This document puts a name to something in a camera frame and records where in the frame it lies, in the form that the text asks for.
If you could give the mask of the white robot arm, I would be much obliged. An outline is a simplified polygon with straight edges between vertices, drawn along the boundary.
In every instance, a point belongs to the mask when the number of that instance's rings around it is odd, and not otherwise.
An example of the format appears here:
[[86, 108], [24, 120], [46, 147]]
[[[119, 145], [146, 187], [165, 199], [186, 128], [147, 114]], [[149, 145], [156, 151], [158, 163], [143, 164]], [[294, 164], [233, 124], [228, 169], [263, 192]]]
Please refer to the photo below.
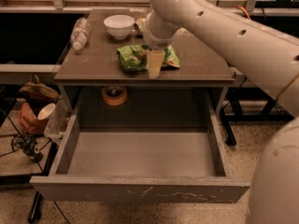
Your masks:
[[164, 49], [184, 28], [277, 101], [294, 119], [266, 145], [252, 178], [246, 224], [299, 224], [298, 39], [207, 0], [150, 0], [146, 43]]

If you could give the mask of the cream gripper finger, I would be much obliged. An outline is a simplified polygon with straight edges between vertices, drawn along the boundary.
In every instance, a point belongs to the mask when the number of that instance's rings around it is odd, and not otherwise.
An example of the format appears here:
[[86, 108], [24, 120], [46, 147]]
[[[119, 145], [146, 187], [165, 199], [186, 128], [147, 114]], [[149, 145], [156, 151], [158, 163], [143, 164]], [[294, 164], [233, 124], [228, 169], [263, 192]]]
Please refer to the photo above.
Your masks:
[[150, 79], [155, 79], [160, 75], [160, 70], [164, 61], [164, 51], [161, 49], [152, 50], [147, 55], [147, 67]]
[[139, 18], [136, 20], [136, 24], [138, 26], [140, 34], [146, 33], [146, 19], [145, 18]]

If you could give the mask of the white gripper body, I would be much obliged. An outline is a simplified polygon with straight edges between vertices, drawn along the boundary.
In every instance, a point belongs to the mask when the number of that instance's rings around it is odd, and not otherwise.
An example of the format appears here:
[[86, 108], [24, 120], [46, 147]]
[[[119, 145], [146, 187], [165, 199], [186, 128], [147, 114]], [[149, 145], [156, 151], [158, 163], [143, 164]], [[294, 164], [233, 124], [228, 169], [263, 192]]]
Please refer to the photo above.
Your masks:
[[179, 26], [165, 21], [152, 10], [144, 21], [143, 36], [146, 44], [152, 49], [164, 49], [171, 44], [178, 30]]

